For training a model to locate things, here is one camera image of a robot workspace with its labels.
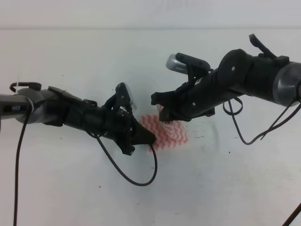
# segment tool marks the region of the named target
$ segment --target wire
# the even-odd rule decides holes
[[[19,159],[20,159],[20,150],[21,150],[21,144],[23,140],[23,136],[25,133],[26,125],[28,123],[29,117],[31,115],[32,109],[31,107],[28,108],[26,118],[21,130],[21,135],[19,138],[18,148],[16,152],[16,170],[15,170],[15,206],[14,206],[14,226],[17,225],[17,212],[18,212],[18,186],[19,186]]]
[[[301,212],[301,203],[299,204],[299,206],[297,206],[297,208],[294,210],[294,212],[289,216],[289,218],[284,222],[282,226],[289,226],[300,212]]]
[[[231,101],[228,101],[228,103],[229,103],[229,107],[230,107],[231,113],[234,114],[233,109],[232,109]],[[250,142],[246,142],[246,141],[244,140],[243,136],[241,135],[241,132],[240,132],[240,130],[239,130],[239,127],[238,127],[238,124],[237,124],[237,122],[236,122],[236,119],[235,119],[235,116],[234,116],[234,115],[232,115],[232,119],[233,119],[234,125],[235,125],[235,127],[236,127],[236,130],[237,130],[237,132],[238,132],[238,135],[239,135],[241,141],[242,141],[245,145],[251,145],[251,144],[253,144],[258,138],[260,138],[260,137],[262,137],[262,136],[265,136],[266,134],[270,133],[271,131],[273,131],[273,130],[279,128],[280,126],[284,125],[285,123],[287,123],[289,120],[291,120],[291,119],[297,114],[297,112],[298,112],[300,109],[301,109],[301,104],[299,104],[299,105],[297,106],[297,108],[296,108],[296,109],[295,109],[295,110],[294,110],[294,111],[293,111],[286,119],[284,119],[281,123],[279,123],[279,124],[276,125],[276,126],[273,126],[273,125],[272,125],[272,126],[271,126],[269,129],[267,129],[266,131],[262,132],[261,134],[258,134],[258,135],[257,135],[253,140],[251,140]]]
[[[273,122],[273,124],[269,127],[269,129],[271,129],[271,128],[276,124],[276,122],[279,121],[279,119],[285,114],[285,112],[292,106],[292,104],[293,104],[295,101],[296,101],[295,99],[292,100],[292,102],[291,102],[291,103],[286,107],[286,109],[278,116],[278,118]],[[265,134],[262,136],[262,138],[261,138],[260,140],[264,139],[265,135],[267,135],[267,133],[265,133]]]
[[[124,177],[125,180],[127,180],[128,182],[130,182],[131,184],[136,185],[136,186],[147,186],[147,185],[150,185],[154,181],[154,179],[155,179],[155,177],[157,175],[158,161],[157,161],[157,156],[156,156],[156,152],[155,152],[155,149],[154,149],[153,145],[150,145],[150,148],[152,150],[152,153],[154,155],[154,160],[155,160],[155,171],[154,171],[154,174],[152,175],[152,178],[149,180],[149,182],[146,182],[146,183],[137,183],[137,182],[133,181],[132,179],[130,179],[127,175],[125,175],[124,172],[122,172],[122,170],[119,168],[119,166],[116,164],[116,162],[113,160],[113,158],[109,154],[108,150],[103,145],[103,143],[100,140],[100,138],[96,135],[96,133],[93,132],[93,134],[94,134],[96,140],[98,141],[98,143],[100,144],[100,146],[102,147],[103,151],[105,152],[105,154],[107,155],[107,157],[109,158],[109,160],[111,161],[111,163],[113,164],[113,166]]]
[[[292,104],[296,101],[296,99],[293,99],[291,101],[291,103],[286,107],[286,109],[278,116],[278,118],[273,122],[273,124],[264,132],[262,132],[261,134],[258,134],[253,140],[251,140],[250,142],[246,142],[243,138],[243,136],[241,135],[241,132],[239,130],[239,127],[238,127],[238,124],[236,122],[236,119],[235,119],[235,115],[237,115],[237,113],[234,113],[233,112],[233,109],[232,109],[232,104],[231,104],[231,101],[228,101],[229,103],[229,107],[230,107],[230,114],[228,111],[226,111],[226,108],[224,107],[223,105],[223,108],[224,108],[224,111],[231,115],[232,116],[232,119],[233,119],[233,122],[234,122],[234,125],[236,127],[236,130],[238,132],[238,135],[241,139],[241,141],[245,144],[245,145],[251,145],[253,144],[258,138],[262,137],[261,140],[268,134],[270,133],[271,131],[279,128],[280,126],[284,125],[285,123],[287,123],[288,121],[290,121],[296,114],[297,112],[301,109],[301,103],[296,107],[296,109],[286,118],[284,119],[281,123],[279,123],[278,125],[275,125],[277,123],[277,121],[279,121],[279,119],[285,114],[285,112],[288,110],[288,108],[290,106],[292,106]],[[298,216],[298,214],[301,212],[301,203],[299,204],[299,206],[294,210],[294,212],[290,215],[290,217],[285,221],[285,223],[282,225],[282,226],[289,226],[292,221]]]

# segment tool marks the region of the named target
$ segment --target white wall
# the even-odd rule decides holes
[[[298,0],[1,0],[0,28],[300,27]]]
[[[276,55],[301,62],[300,30],[0,31],[0,93],[11,94],[8,87],[19,74],[22,81],[67,89],[101,105],[124,81],[136,98],[136,116],[155,113],[151,94],[187,80],[165,68],[171,53],[202,58],[215,68],[232,49],[258,54],[248,39],[253,32]],[[237,119],[247,140],[283,111],[260,99],[242,99],[244,110]],[[195,138],[192,132],[200,122],[204,137]],[[298,114],[262,141],[245,146],[219,106],[215,116],[187,124],[187,146],[158,152],[158,176],[148,187],[120,177],[85,132],[29,125],[20,156],[18,225],[281,225],[301,201],[300,122]],[[1,226],[12,225],[21,127],[15,120],[2,121]],[[132,179],[146,181],[152,175],[153,158],[143,147],[128,157],[102,140]],[[301,217],[294,225],[301,225]]]

